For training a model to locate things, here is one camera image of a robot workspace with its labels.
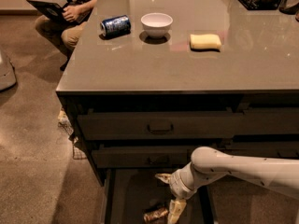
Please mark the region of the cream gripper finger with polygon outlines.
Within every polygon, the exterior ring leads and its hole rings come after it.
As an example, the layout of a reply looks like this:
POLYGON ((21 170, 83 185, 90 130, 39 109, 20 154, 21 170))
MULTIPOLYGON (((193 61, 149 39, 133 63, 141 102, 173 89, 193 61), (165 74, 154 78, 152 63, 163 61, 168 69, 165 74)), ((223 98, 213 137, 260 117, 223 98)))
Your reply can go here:
POLYGON ((186 207, 186 204, 187 203, 184 199, 175 199, 170 201, 167 224, 177 224, 180 215, 183 213, 186 207))
POLYGON ((155 177, 164 182, 165 184, 170 184, 170 174, 156 174, 155 177))

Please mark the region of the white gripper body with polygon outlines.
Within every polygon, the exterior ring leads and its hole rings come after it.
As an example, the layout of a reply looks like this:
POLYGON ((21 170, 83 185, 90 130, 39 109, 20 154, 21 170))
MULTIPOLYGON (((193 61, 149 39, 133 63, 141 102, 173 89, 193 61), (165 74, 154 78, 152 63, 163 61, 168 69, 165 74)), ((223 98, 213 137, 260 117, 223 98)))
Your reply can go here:
POLYGON ((177 199, 188 200, 197 192, 194 175, 195 170, 190 163, 170 175, 169 187, 177 199))

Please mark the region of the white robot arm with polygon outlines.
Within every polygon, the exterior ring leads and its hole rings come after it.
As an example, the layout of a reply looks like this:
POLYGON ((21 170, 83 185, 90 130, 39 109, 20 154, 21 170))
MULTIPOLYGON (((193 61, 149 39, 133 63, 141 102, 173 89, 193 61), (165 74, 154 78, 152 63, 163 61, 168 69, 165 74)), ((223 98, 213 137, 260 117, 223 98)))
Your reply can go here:
POLYGON ((155 175, 169 185, 174 195, 169 205, 167 224, 177 224, 187 200, 199 188, 227 175, 299 199, 299 160, 235 156, 212 147, 198 147, 184 167, 172 174, 155 175))

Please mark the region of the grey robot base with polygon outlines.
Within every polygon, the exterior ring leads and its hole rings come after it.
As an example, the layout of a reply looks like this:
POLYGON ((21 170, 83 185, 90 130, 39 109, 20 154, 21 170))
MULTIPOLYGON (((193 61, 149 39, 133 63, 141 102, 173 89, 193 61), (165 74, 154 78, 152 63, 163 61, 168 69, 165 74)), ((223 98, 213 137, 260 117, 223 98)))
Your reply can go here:
POLYGON ((0 91, 9 89, 16 84, 14 66, 3 49, 0 49, 0 91))

